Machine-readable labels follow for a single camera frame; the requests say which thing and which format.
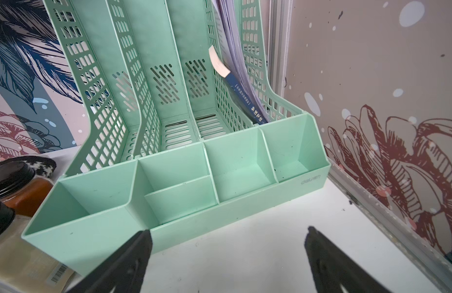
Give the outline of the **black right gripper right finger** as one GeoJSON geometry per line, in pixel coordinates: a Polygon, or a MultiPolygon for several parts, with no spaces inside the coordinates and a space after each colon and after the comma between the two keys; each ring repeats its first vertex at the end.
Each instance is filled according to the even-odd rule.
{"type": "Polygon", "coordinates": [[[319,293],[389,293],[315,227],[308,227],[304,247],[319,293]]]}

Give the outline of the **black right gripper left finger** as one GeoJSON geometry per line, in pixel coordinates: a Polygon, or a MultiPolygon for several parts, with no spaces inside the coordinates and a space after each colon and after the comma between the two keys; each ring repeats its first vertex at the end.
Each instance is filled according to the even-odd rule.
{"type": "Polygon", "coordinates": [[[150,231],[137,232],[69,291],[71,293],[139,293],[152,248],[150,231]]]}

